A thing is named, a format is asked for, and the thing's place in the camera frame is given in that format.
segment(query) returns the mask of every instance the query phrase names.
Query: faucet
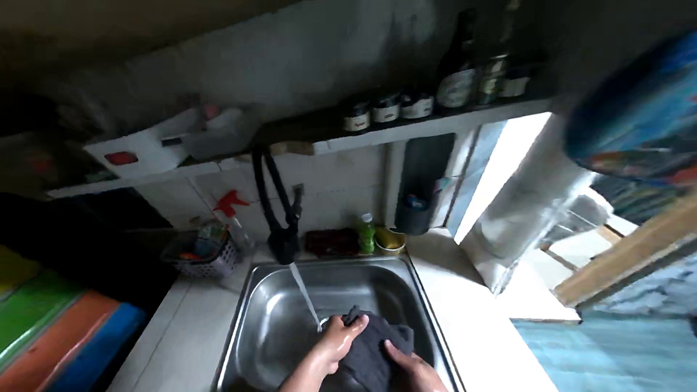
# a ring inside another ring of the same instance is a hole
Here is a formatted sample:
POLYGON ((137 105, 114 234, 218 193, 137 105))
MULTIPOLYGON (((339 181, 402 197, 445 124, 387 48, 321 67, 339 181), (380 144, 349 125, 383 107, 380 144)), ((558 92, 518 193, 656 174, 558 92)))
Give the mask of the faucet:
POLYGON ((281 182, 281 176, 276 168, 276 163, 267 146, 257 146, 252 150, 252 164, 254 166, 254 180, 256 181, 256 189, 259 191, 261 208, 263 209, 264 218, 266 218, 268 227, 271 230, 271 235, 269 235, 266 242, 276 261, 282 265, 292 264, 295 262, 298 252, 300 252, 298 221, 302 213, 300 203, 302 202, 303 186, 299 185, 293 187, 294 199, 293 205, 291 206, 288 195, 281 182), (263 176, 262 156, 266 161, 266 168, 271 175, 271 180, 273 181, 274 187, 276 187, 276 192, 278 193, 281 205, 286 214, 286 224, 288 225, 286 228, 283 228, 278 223, 271 209, 271 203, 268 199, 266 183, 263 176))

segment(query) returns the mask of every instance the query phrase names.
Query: blue mat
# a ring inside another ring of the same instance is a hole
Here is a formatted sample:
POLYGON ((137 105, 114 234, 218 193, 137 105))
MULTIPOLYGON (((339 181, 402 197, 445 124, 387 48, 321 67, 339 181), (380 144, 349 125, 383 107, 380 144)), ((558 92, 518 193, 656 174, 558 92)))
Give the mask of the blue mat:
POLYGON ((122 303, 46 391, 89 392, 145 317, 143 310, 122 303))
POLYGON ((580 325, 513 323, 559 392, 697 391, 688 319, 583 313, 580 325))

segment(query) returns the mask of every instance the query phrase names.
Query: dish basket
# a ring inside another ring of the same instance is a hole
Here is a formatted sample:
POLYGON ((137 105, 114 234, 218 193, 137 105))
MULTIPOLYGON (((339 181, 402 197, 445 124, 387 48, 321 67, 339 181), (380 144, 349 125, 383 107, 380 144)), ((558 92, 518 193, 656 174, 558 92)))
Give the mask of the dish basket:
POLYGON ((220 245, 217 241, 199 238, 197 232, 186 232, 174 237, 167 244, 160 259, 187 276, 225 278, 233 273, 242 259, 242 254, 230 236, 220 245), (179 255, 184 252, 192 252, 197 241, 203 241, 205 245, 217 248, 218 250, 213 253, 215 256, 200 260, 181 259, 179 255))

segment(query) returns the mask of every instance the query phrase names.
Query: wall shelf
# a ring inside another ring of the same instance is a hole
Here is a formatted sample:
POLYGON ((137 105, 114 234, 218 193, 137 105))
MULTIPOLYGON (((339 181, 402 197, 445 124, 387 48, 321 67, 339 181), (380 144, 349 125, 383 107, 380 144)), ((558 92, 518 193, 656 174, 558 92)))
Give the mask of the wall shelf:
MULTIPOLYGON (((265 124, 254 136, 251 145, 267 144, 274 155, 297 153, 321 155, 409 140, 457 133, 486 123, 495 123, 517 117, 548 112, 551 98, 534 100, 501 100, 494 106, 473 110, 471 107, 435 114, 423 119, 397 119, 389 123, 374 124, 370 131, 351 135, 341 129, 340 117, 335 108, 265 124)), ((53 198, 101 193, 108 190, 142 186, 172 179, 199 176, 202 174, 234 169, 240 161, 249 161, 248 151, 234 156, 220 156, 208 162, 188 160, 180 167, 165 173, 151 174, 135 179, 115 179, 68 186, 47 191, 53 198)))

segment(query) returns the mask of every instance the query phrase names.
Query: white box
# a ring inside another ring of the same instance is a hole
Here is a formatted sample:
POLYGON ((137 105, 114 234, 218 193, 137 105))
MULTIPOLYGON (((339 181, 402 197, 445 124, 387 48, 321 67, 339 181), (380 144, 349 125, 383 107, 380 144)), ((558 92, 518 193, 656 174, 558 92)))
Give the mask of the white box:
POLYGON ((203 123, 201 119, 199 108, 193 107, 146 130, 118 139, 89 144, 83 148, 99 163, 123 179, 168 172, 177 168, 188 154, 181 144, 164 147, 162 141, 196 130, 203 123), (138 161, 117 166, 105 157, 119 152, 134 154, 138 161))

